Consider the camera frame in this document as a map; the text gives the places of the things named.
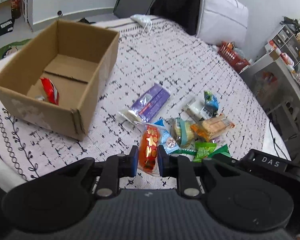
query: gray ribbed surface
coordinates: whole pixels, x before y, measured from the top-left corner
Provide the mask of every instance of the gray ribbed surface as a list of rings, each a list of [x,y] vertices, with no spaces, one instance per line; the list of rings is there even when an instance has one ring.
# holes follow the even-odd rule
[[[122,190],[117,198],[98,201],[84,220],[69,229],[45,235],[15,230],[5,239],[291,240],[292,238],[283,229],[255,235],[238,233],[220,226],[198,201],[183,199],[175,190]]]

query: white face mask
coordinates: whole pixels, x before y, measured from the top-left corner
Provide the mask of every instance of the white face mask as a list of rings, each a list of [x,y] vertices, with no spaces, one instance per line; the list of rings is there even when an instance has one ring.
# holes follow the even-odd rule
[[[148,27],[148,34],[150,34],[152,28],[152,21],[149,16],[144,14],[134,14],[130,16],[130,19],[139,23],[143,27],[142,35],[147,27]]]

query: orange sausage package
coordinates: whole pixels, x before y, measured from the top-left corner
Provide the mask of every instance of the orange sausage package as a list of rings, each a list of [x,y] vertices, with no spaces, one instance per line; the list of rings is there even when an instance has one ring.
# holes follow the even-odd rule
[[[161,130],[157,125],[139,123],[145,127],[139,144],[138,169],[152,175],[160,176],[157,162],[157,147],[161,140]]]

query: white laptop bag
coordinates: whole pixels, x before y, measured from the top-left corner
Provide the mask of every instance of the white laptop bag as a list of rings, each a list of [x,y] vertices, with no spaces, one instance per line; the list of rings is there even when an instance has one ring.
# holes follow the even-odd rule
[[[201,0],[197,36],[207,44],[231,42],[242,48],[248,27],[248,8],[238,0]]]

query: cardboard box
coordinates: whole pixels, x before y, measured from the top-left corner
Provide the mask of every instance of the cardboard box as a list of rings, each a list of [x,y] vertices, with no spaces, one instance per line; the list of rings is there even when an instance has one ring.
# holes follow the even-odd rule
[[[82,140],[116,62],[118,43],[118,32],[56,21],[0,72],[0,100],[18,118]],[[48,102],[40,77],[57,88],[58,106]],[[40,95],[46,101],[35,98]]]

